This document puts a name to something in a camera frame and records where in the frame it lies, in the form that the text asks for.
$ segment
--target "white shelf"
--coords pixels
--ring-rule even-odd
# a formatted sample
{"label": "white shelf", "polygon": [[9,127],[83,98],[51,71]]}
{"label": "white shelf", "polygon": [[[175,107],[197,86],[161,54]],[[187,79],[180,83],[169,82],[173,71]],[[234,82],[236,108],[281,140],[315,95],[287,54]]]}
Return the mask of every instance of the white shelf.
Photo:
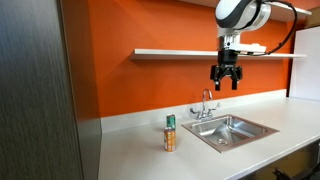
{"label": "white shelf", "polygon": [[[190,50],[161,50],[161,49],[134,49],[130,55],[132,60],[215,60],[217,51],[190,51]],[[265,56],[239,55],[239,60],[282,60],[284,58],[305,58],[305,54],[273,53]]]}
{"label": "white shelf", "polygon": [[[219,2],[219,0],[179,0],[179,1],[198,4],[198,5],[212,7],[212,8],[215,8]],[[283,21],[283,22],[294,20],[294,16],[291,8],[277,2],[273,2],[270,4],[272,5],[270,19]],[[296,11],[298,13],[299,19],[305,18],[306,16],[310,16],[312,14],[310,11],[306,11],[300,8],[296,8]]]}

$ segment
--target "stainless steel sink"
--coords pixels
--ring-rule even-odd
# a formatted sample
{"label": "stainless steel sink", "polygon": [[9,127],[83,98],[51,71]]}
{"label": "stainless steel sink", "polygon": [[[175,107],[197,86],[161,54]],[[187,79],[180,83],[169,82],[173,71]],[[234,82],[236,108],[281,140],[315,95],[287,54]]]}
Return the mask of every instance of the stainless steel sink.
{"label": "stainless steel sink", "polygon": [[182,126],[220,153],[278,132],[230,114]]}

